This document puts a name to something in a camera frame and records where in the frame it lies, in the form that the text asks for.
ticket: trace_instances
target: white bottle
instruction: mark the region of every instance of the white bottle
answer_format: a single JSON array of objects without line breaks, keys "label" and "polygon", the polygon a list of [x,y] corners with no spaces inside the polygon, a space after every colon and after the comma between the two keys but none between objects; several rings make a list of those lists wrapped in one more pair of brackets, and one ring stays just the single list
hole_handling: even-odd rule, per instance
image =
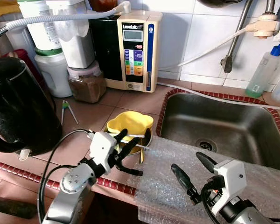
[{"label": "white bottle", "polygon": [[[17,0],[24,18],[50,15],[44,0]],[[39,22],[27,25],[36,47],[40,50],[61,48],[53,22]]]},{"label": "white bottle", "polygon": [[35,61],[42,76],[54,97],[69,97],[72,95],[68,82],[67,63],[61,49],[36,49]]},{"label": "white bottle", "polygon": [[274,79],[278,73],[275,72],[280,66],[280,44],[274,46],[271,52],[266,52],[252,79],[250,80],[245,93],[249,97],[258,98],[262,95],[266,85]]}]

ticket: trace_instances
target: black cable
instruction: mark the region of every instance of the black cable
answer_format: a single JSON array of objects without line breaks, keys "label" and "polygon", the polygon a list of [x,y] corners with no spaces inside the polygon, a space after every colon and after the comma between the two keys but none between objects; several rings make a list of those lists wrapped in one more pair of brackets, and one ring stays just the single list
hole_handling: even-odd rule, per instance
[{"label": "black cable", "polygon": [[280,218],[269,218],[275,223],[280,223]]},{"label": "black cable", "polygon": [[201,199],[202,199],[203,206],[204,206],[204,208],[206,210],[206,213],[209,215],[210,219],[212,220],[212,222],[214,224],[220,224],[217,221],[216,217],[213,215],[213,213],[211,213],[211,210],[210,210],[210,208],[209,208],[209,206],[207,204],[206,194],[208,193],[208,190],[209,190],[208,185],[205,184],[204,187],[201,190]]},{"label": "black cable", "polygon": [[[42,179],[41,179],[41,182],[40,182],[40,186],[43,185],[44,183],[44,180],[45,180],[45,176],[46,176],[46,173],[47,173],[47,170],[48,170],[48,167],[49,167],[49,164],[52,160],[52,157],[56,151],[56,149],[58,148],[58,146],[63,142],[64,139],[66,139],[68,136],[72,135],[73,133],[76,133],[76,132],[85,132],[85,133],[90,133],[90,131],[88,130],[85,130],[85,129],[76,129],[74,131],[71,131],[70,133],[66,134],[65,136],[63,136],[59,142],[54,146],[53,150],[52,150],[52,153],[48,159],[48,162],[46,164],[46,167],[43,171],[43,174],[42,174]],[[40,221],[40,223],[42,223],[43,221],[43,218],[45,217],[45,213],[44,213],[44,203],[42,201],[42,198],[41,198],[41,191],[39,190],[38,192],[38,198],[37,198],[37,213],[38,213],[38,219]]]},{"label": "black cable", "polygon": [[45,198],[45,189],[46,189],[45,186],[46,186],[46,182],[48,181],[48,179],[49,179],[49,177],[51,176],[51,174],[52,174],[53,172],[55,172],[56,170],[58,170],[58,169],[62,169],[62,168],[75,168],[75,167],[77,167],[77,166],[62,165],[62,166],[55,167],[54,169],[52,169],[52,170],[48,173],[48,175],[46,176],[46,178],[45,178],[43,184],[40,186],[40,189],[39,189],[40,195],[41,195],[41,199],[42,199],[42,203],[43,203],[43,204],[44,204],[44,202],[45,202],[44,198]]}]

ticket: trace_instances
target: black kettle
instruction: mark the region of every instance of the black kettle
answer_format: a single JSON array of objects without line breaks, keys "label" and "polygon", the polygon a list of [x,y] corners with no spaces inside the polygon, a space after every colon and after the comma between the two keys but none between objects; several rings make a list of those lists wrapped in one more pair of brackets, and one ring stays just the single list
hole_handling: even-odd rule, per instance
[{"label": "black kettle", "polygon": [[29,149],[30,155],[50,151],[62,126],[26,64],[0,58],[0,152]]}]

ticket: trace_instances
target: white wall tile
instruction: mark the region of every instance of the white wall tile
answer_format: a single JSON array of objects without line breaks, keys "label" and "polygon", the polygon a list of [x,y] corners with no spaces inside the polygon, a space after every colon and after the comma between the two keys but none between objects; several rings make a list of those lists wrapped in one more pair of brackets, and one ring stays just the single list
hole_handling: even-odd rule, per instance
[{"label": "white wall tile", "polygon": [[143,0],[143,10],[164,13],[193,13],[194,0]]},{"label": "white wall tile", "polygon": [[180,74],[177,72],[169,72],[169,71],[159,71],[158,77],[159,78],[169,78],[169,79],[179,79]]},{"label": "white wall tile", "polygon": [[[249,84],[249,81],[226,79],[223,86],[245,89],[245,88],[247,88],[248,84]],[[275,87],[275,85],[268,84],[265,88],[265,91],[271,92],[271,91],[273,91],[274,87]]]},{"label": "white wall tile", "polygon": [[247,88],[248,84],[248,81],[226,79],[223,86],[245,89]]},{"label": "white wall tile", "polygon": [[[163,14],[159,68],[183,62],[191,21],[191,14]],[[169,71],[180,72],[181,67]]]},{"label": "white wall tile", "polygon": [[[121,3],[125,0],[117,0],[117,3]],[[129,0],[131,3],[131,9],[133,10],[142,10],[142,0]]]},{"label": "white wall tile", "polygon": [[[201,52],[213,48],[220,41],[234,33],[238,17],[218,15],[193,15],[191,30],[184,60],[187,61]],[[219,77],[220,61],[225,58],[230,42],[213,52],[187,64],[182,73]]]},{"label": "white wall tile", "polygon": [[196,1],[193,14],[240,16],[244,5],[245,1],[242,1],[237,4],[230,4],[223,8],[210,8],[199,1]]},{"label": "white wall tile", "polygon": [[249,81],[263,55],[271,51],[276,44],[278,43],[273,42],[272,37],[261,40],[254,37],[251,32],[245,33],[237,54],[234,56],[232,71],[227,78]]},{"label": "white wall tile", "polygon": [[211,85],[223,85],[224,78],[217,77],[208,77],[208,76],[200,76],[200,75],[191,75],[191,74],[181,74],[180,80],[188,81],[193,83],[203,83],[203,84],[211,84]]},{"label": "white wall tile", "polygon": [[[204,15],[230,15],[230,16],[240,16],[244,5],[245,0],[236,3],[236,4],[230,4],[228,6],[225,6],[223,8],[210,8],[203,4],[201,4],[199,1],[196,1],[195,7],[194,7],[194,14],[204,14]],[[275,1],[275,13],[277,13],[278,9],[280,7],[280,0]],[[248,16],[252,17],[259,17],[265,12],[266,9],[266,0],[254,0],[251,4],[251,7],[248,11]]]}]

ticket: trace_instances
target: metal pipe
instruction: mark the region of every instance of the metal pipe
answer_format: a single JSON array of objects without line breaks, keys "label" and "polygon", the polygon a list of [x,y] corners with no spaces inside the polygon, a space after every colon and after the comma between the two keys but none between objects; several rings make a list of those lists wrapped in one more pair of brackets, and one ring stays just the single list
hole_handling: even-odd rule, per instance
[{"label": "metal pipe", "polygon": [[[244,25],[245,19],[247,17],[248,11],[250,9],[250,6],[252,4],[252,1],[253,0],[247,0],[246,1],[244,9],[243,9],[242,14],[241,14],[241,16],[239,18],[239,21],[238,21],[238,26],[237,26],[236,32],[238,32],[240,29],[243,28],[243,25]],[[230,73],[231,70],[232,70],[232,53],[233,53],[234,48],[237,44],[237,41],[238,41],[238,36],[236,36],[232,39],[232,43],[229,47],[229,50],[228,50],[228,53],[227,53],[226,57],[221,60],[221,65],[223,66],[223,69],[224,69],[225,73]]]},{"label": "metal pipe", "polygon": [[266,0],[266,10],[264,14],[274,14],[275,0]]},{"label": "metal pipe", "polygon": [[[244,9],[243,9],[242,14],[241,14],[241,17],[239,18],[237,30],[236,30],[235,32],[238,32],[240,29],[243,28],[243,25],[244,25],[245,19],[246,19],[246,17],[247,17],[249,8],[250,8],[250,6],[251,6],[251,4],[252,4],[252,1],[253,1],[253,0],[247,0],[247,1],[246,1],[245,6],[244,6]],[[233,53],[233,50],[234,50],[234,48],[235,48],[235,45],[237,44],[237,41],[238,41],[238,36],[236,36],[235,38],[233,38],[227,56],[232,56],[232,53]]]}]

